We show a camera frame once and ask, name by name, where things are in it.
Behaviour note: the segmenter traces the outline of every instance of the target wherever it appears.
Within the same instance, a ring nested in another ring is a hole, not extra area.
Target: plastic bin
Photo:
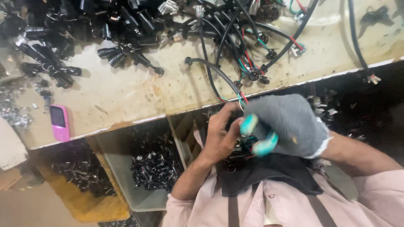
[[[147,122],[133,127],[137,132],[149,132],[150,134],[171,133],[167,119]],[[132,178],[132,171],[130,170],[132,156],[145,153],[140,149],[136,150],[134,153],[131,145],[133,144],[133,137],[137,135],[133,133],[130,128],[131,127],[101,133],[92,136],[91,139],[94,139],[100,147],[132,211],[145,212],[165,210],[168,199],[167,195],[169,194],[168,191],[165,189],[148,191],[144,189],[143,186],[134,188],[135,183]]]
[[[90,191],[81,192],[76,185],[67,182],[63,175],[55,174],[51,170],[43,154],[52,151],[57,152],[59,145],[60,144],[35,150],[33,151],[34,157],[31,156],[31,158],[35,160],[38,170],[60,197],[71,215],[82,223],[117,221],[129,218],[130,212],[128,204],[123,198],[117,184],[111,180],[108,170],[106,170],[107,175],[117,195],[101,196],[98,198],[94,197],[94,194]]]

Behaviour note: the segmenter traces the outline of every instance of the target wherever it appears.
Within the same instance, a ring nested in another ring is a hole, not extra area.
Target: gray glove
[[[258,155],[274,149],[274,145],[264,145],[264,142],[273,139],[268,136],[272,131],[279,136],[278,145],[283,148],[274,152],[303,158],[321,155],[332,138],[328,128],[317,121],[310,104],[300,95],[270,95],[251,101],[244,110],[244,116],[246,119],[240,131],[242,134],[252,133],[260,140],[253,147],[253,153]]]

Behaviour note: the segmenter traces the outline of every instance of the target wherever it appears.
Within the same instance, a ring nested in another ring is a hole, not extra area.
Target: metal key
[[[389,18],[387,11],[388,8],[386,6],[382,6],[376,11],[369,11],[365,13],[365,15],[363,15],[362,19],[360,20],[360,24],[362,25],[362,27],[360,28],[358,38],[362,37],[368,26],[373,26],[377,23],[392,26],[394,22]]]

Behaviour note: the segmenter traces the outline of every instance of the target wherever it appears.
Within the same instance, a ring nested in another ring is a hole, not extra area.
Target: dirty table surface
[[[308,5],[309,0],[301,2]],[[306,46],[307,52],[299,58],[284,55],[268,69],[270,84],[245,83],[241,89],[245,95],[252,96],[360,68],[351,42],[347,2],[320,2],[323,3],[316,7],[298,39],[298,42]],[[394,0],[355,1],[358,33],[359,21],[366,9],[370,7],[370,10],[376,10],[384,4],[389,8],[388,14],[392,18],[397,9]],[[404,56],[403,17],[398,16],[392,20],[394,25],[390,27],[381,23],[368,27],[359,39],[363,56],[371,67],[398,61]],[[290,35],[298,28],[287,10],[282,12],[274,25]],[[267,45],[271,48],[283,48],[286,43],[282,37],[272,35]],[[208,53],[211,53],[215,47],[213,41],[206,39],[206,44]],[[97,56],[97,49],[112,46],[115,44],[107,41],[77,45],[76,55],[65,63],[82,68],[83,76],[74,77],[76,82],[69,89],[57,88],[52,80],[53,104],[67,107],[72,139],[220,102],[209,85],[205,67],[198,63],[188,67],[181,62],[185,57],[203,57],[197,37],[159,50],[150,49],[145,53],[152,64],[164,68],[165,74],[161,77],[155,77],[152,69],[141,65],[129,66],[129,62],[125,69],[112,68],[106,60]],[[267,62],[263,49],[256,47],[250,54],[257,65]],[[229,62],[224,59],[221,65],[221,69],[232,80],[238,79],[239,71],[236,70],[234,60]],[[221,78],[216,78],[215,84],[221,96],[227,99],[236,97]],[[52,133],[50,116],[43,113],[42,97],[33,89],[27,89],[16,103],[20,106],[32,106],[35,103],[39,107],[31,111],[34,121],[29,129],[19,132],[27,148],[37,149],[57,143]]]

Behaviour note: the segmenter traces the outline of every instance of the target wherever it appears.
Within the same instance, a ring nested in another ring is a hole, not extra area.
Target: teal fingertip coating
[[[270,132],[265,140],[258,141],[252,148],[252,153],[257,156],[264,156],[269,154],[278,143],[278,134]]]
[[[250,135],[258,124],[258,117],[255,114],[249,114],[240,125],[241,135]]]

